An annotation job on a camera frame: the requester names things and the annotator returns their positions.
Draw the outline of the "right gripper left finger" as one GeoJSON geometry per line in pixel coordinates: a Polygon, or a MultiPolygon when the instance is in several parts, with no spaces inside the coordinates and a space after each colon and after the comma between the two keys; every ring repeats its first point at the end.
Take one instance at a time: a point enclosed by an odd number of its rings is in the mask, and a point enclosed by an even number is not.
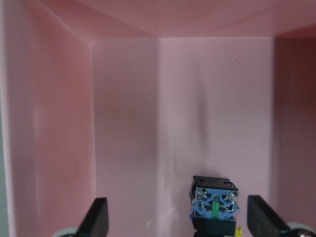
{"type": "Polygon", "coordinates": [[[96,198],[76,231],[77,237],[106,237],[109,231],[108,202],[96,198]]]}

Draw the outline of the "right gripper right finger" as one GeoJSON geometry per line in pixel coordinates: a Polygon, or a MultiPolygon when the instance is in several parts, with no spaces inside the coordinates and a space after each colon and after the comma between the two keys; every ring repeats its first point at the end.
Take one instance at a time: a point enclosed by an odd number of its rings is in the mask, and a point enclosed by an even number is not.
{"type": "Polygon", "coordinates": [[[289,226],[258,195],[248,196],[247,226],[253,237],[293,236],[289,226]]]}

